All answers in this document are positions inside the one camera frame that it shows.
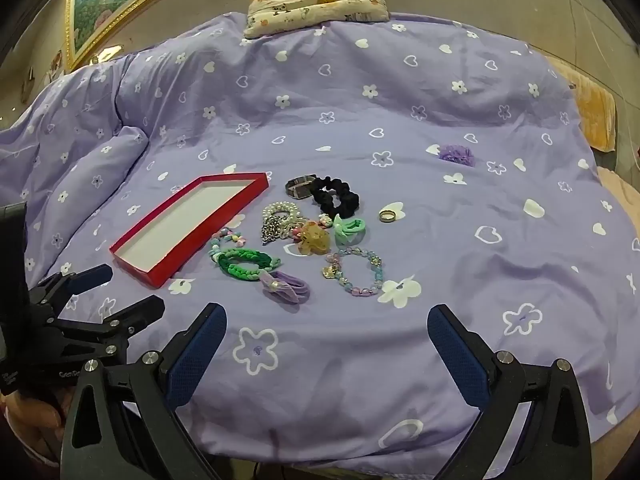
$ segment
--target black scrunchie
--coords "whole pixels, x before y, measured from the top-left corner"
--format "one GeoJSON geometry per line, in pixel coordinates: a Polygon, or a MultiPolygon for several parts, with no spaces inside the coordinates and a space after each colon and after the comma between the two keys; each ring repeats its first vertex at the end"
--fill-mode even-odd
{"type": "Polygon", "coordinates": [[[329,215],[331,220],[337,214],[340,218],[350,218],[360,206],[360,197],[353,191],[349,190],[349,184],[341,181],[339,178],[316,178],[309,184],[309,191],[314,200],[319,203],[320,211],[329,215]],[[334,198],[323,189],[333,189],[340,199],[340,205],[334,205],[334,198]]]}

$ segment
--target open gift box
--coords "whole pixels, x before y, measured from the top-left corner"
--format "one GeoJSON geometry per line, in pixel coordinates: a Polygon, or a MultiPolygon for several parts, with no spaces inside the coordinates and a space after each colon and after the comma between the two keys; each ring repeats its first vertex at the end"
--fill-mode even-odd
{"type": "Polygon", "coordinates": [[[268,187],[265,173],[198,177],[153,209],[109,250],[124,269],[159,288],[268,187]]]}

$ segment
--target green hair tie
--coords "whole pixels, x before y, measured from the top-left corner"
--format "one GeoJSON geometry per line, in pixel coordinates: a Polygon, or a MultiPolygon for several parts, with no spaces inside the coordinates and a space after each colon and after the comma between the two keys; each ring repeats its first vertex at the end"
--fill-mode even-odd
{"type": "Polygon", "coordinates": [[[353,245],[354,243],[358,243],[356,238],[358,238],[358,233],[362,233],[364,235],[364,230],[366,228],[366,224],[364,220],[360,218],[352,218],[349,221],[345,222],[340,215],[336,215],[334,218],[334,234],[335,234],[335,242],[338,245],[353,245]]]}
{"type": "Polygon", "coordinates": [[[233,276],[238,280],[256,282],[260,279],[261,270],[270,272],[270,270],[280,265],[280,259],[271,258],[268,254],[253,249],[227,249],[220,253],[218,265],[229,276],[233,276]],[[242,262],[256,264],[258,268],[243,269],[238,265],[242,262]]]}

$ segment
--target purple flower hair clip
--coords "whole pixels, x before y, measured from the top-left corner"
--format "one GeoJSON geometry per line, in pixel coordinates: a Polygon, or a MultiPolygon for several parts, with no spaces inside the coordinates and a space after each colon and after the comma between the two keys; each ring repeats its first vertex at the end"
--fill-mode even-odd
{"type": "Polygon", "coordinates": [[[474,167],[476,165],[474,154],[465,146],[443,146],[440,148],[438,158],[464,166],[474,167]]]}
{"type": "Polygon", "coordinates": [[[276,294],[289,303],[303,303],[309,298],[309,286],[303,280],[289,276],[279,270],[260,272],[262,286],[268,292],[276,294]]]}

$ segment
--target metal screw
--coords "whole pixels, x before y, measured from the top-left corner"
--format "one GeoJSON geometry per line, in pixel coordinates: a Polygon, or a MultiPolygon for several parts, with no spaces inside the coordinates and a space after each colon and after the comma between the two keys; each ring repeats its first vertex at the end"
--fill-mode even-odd
{"type": "Polygon", "coordinates": [[[158,361],[158,352],[147,352],[142,356],[142,362],[145,365],[152,365],[156,361],[158,361]]]}
{"type": "Polygon", "coordinates": [[[511,352],[507,352],[506,350],[500,350],[498,352],[498,361],[508,365],[513,362],[513,354],[511,352]]]}
{"type": "Polygon", "coordinates": [[[93,372],[98,367],[98,361],[95,359],[90,359],[84,363],[84,369],[87,372],[93,372]]]}
{"type": "Polygon", "coordinates": [[[571,365],[566,359],[558,359],[558,362],[556,364],[558,365],[558,368],[560,368],[563,372],[568,372],[569,370],[571,370],[571,365]]]}

